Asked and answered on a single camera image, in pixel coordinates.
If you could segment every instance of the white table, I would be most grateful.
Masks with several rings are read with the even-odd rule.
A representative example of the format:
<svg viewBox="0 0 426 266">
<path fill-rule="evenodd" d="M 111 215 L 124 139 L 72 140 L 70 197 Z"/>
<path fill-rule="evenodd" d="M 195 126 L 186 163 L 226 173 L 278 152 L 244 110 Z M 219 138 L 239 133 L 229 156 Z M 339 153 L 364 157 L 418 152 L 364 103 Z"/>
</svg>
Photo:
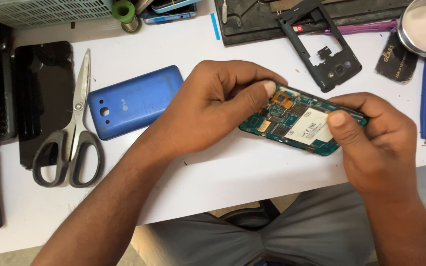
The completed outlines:
<svg viewBox="0 0 426 266">
<path fill-rule="evenodd" d="M 124 33 L 111 18 L 77 22 L 73 30 L 69 24 L 40 27 L 17 32 L 15 46 L 67 40 L 73 46 L 76 75 L 86 49 L 90 48 L 91 90 L 172 64 L 179 67 L 185 79 L 204 59 L 248 60 L 283 75 L 290 86 L 319 97 L 358 91 L 375 93 L 419 124 L 423 62 L 418 62 L 413 80 L 405 86 L 373 73 L 388 33 L 346 35 L 363 69 L 351 80 L 323 94 L 288 39 L 224 47 L 215 38 L 211 13 L 216 13 L 214 3 L 202 1 L 198 3 L 195 18 L 163 25 L 144 24 L 134 35 Z M 324 46 L 320 44 L 323 39 L 322 35 L 302 37 L 306 47 L 311 44 L 318 49 Z M 92 118 L 87 114 L 85 124 L 95 132 Z M 142 132 L 137 130 L 102 142 L 106 155 L 104 174 Z M 422 145 L 423 140 L 418 139 L 417 166 L 426 165 L 426 146 Z M 44 244 L 90 192 L 89 188 L 37 185 L 32 173 L 19 164 L 18 149 L 17 142 L 0 147 L 0 194 L 5 221 L 0 229 L 0 253 Z M 89 150 L 88 155 L 88 161 L 94 160 L 94 152 Z M 346 182 L 341 158 L 341 149 L 322 157 L 236 129 L 204 152 L 175 160 L 152 191 L 139 224 Z"/>
</svg>

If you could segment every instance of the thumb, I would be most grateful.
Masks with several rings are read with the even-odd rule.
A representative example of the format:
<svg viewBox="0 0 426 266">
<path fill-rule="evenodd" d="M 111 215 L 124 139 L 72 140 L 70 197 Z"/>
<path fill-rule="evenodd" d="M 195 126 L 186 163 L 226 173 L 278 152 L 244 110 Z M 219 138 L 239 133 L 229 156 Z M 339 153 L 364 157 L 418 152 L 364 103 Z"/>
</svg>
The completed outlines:
<svg viewBox="0 0 426 266">
<path fill-rule="evenodd" d="M 327 119 L 328 128 L 335 141 L 348 155 L 354 159 L 364 159 L 373 154 L 373 144 L 350 114 L 341 110 L 334 111 Z"/>
<path fill-rule="evenodd" d="M 240 124 L 265 106 L 274 92 L 275 82 L 256 82 L 240 91 L 233 99 L 224 102 L 222 107 L 226 109 L 233 123 Z"/>
</svg>

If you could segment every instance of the green spool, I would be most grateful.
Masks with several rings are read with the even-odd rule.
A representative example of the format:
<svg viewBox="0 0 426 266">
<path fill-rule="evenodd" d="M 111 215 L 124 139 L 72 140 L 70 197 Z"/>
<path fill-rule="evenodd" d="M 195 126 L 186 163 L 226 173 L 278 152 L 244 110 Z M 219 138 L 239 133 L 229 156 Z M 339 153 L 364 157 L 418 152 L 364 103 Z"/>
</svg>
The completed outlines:
<svg viewBox="0 0 426 266">
<path fill-rule="evenodd" d="M 121 27 L 127 33 L 136 33 L 142 27 L 141 19 L 137 18 L 134 12 L 134 5 L 127 0 L 116 2 L 111 10 L 113 17 L 121 22 Z"/>
</svg>

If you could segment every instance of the black scissor handle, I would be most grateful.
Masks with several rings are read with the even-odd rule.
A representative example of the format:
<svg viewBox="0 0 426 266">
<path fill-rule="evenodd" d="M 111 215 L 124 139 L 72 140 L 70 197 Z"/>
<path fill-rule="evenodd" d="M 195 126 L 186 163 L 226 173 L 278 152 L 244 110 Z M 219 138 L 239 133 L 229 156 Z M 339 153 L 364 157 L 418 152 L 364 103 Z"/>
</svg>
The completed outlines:
<svg viewBox="0 0 426 266">
<path fill-rule="evenodd" d="M 82 183 L 80 181 L 81 164 L 83 162 L 83 156 L 85 156 L 86 149 L 90 144 L 93 145 L 96 149 L 96 153 L 98 155 L 98 166 L 93 178 L 86 183 Z M 72 152 L 75 152 L 75 155 L 68 163 L 70 169 L 70 184 L 73 187 L 78 188 L 90 186 L 91 184 L 95 183 L 103 173 L 105 155 L 103 153 L 101 143 L 93 133 L 82 131 L 80 132 L 77 147 L 74 147 L 74 149 L 76 150 L 72 150 Z"/>
<path fill-rule="evenodd" d="M 44 187 L 55 187 L 59 186 L 65 180 L 65 175 L 67 175 L 67 170 L 69 167 L 69 163 L 67 160 L 63 159 L 64 156 L 64 148 L 66 146 L 67 132 L 65 130 L 56 130 L 52 132 L 42 145 L 35 153 L 34 162 L 32 165 L 32 176 L 34 177 L 34 181 Z M 47 182 L 40 173 L 40 163 L 41 158 L 45 154 L 48 148 L 50 148 L 51 144 L 56 143 L 58 145 L 57 152 L 57 171 L 55 173 L 55 180 L 52 182 Z"/>
</svg>

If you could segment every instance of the fingernail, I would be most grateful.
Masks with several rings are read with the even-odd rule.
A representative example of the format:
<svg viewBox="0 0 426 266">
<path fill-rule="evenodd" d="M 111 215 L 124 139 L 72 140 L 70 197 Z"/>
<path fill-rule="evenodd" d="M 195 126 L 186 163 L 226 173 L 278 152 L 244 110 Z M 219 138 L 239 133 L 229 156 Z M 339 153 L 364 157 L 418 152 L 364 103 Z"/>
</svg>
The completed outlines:
<svg viewBox="0 0 426 266">
<path fill-rule="evenodd" d="M 264 88 L 266 88 L 267 96 L 270 98 L 275 92 L 275 82 L 273 81 L 265 82 Z"/>
<path fill-rule="evenodd" d="M 328 124 L 334 127 L 344 124 L 346 116 L 343 113 L 337 113 L 328 118 Z"/>
</svg>

